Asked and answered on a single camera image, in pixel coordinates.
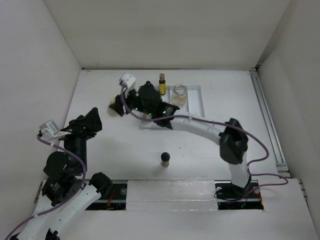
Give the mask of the black cap spice bottle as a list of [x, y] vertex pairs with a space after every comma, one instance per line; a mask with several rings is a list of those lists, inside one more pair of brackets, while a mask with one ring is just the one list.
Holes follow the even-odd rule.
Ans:
[[149, 113], [141, 113], [141, 118], [142, 120], [140, 121], [140, 123], [143, 126], [146, 126], [152, 123], [152, 116]]

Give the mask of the black knob spice bottle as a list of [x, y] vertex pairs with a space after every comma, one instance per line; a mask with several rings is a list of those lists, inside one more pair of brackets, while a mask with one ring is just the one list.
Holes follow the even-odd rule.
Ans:
[[150, 81], [146, 81], [145, 85], [146, 85], [148, 88], [154, 88], [154, 85], [153, 85]]

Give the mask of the yellow liquid bottle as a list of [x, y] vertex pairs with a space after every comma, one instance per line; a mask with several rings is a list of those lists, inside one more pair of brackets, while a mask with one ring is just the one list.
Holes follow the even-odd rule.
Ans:
[[158, 91], [161, 95], [166, 94], [166, 80], [165, 80], [165, 74], [160, 73], [159, 74], [159, 81], [158, 81]]

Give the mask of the wide glass jar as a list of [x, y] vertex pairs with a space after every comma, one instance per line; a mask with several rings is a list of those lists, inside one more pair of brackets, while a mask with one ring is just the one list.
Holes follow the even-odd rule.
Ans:
[[171, 102], [177, 106], [183, 106], [187, 102], [188, 89], [186, 85], [177, 84], [172, 89]]

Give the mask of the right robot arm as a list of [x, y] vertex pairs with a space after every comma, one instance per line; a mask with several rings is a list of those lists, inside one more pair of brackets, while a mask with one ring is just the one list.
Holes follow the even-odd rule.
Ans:
[[162, 128], [188, 132], [214, 142], [219, 146], [221, 159], [229, 165], [232, 193], [243, 197], [249, 192], [248, 137], [236, 119], [231, 118], [218, 125], [194, 117], [180, 107], [163, 101], [155, 88], [147, 85], [140, 86], [138, 90], [124, 87], [108, 107], [119, 116], [137, 111]]

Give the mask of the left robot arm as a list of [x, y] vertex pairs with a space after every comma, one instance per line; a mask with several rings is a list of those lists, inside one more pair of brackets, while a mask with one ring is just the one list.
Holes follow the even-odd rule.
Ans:
[[88, 183], [87, 141], [102, 130], [97, 107], [80, 115], [60, 129], [53, 120], [42, 124], [37, 140], [56, 149], [47, 160], [43, 172], [47, 176], [33, 214], [19, 223], [21, 232], [12, 230], [7, 240], [59, 240], [72, 221], [100, 198], [112, 191], [112, 180], [95, 173]]

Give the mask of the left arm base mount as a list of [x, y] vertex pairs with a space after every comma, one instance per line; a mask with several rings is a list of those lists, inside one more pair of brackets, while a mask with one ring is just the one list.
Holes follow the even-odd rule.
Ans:
[[91, 203], [87, 211], [124, 211], [127, 203], [128, 182], [111, 180], [104, 173], [95, 173], [89, 180], [90, 184], [102, 190], [102, 196]]

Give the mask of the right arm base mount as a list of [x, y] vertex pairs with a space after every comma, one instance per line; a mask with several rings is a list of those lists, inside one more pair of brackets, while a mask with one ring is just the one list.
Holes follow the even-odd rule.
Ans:
[[263, 210], [264, 204], [260, 190], [256, 188], [258, 183], [251, 182], [248, 186], [248, 193], [237, 190], [228, 181], [218, 181], [215, 183], [215, 193], [217, 199], [217, 209], [222, 210]]

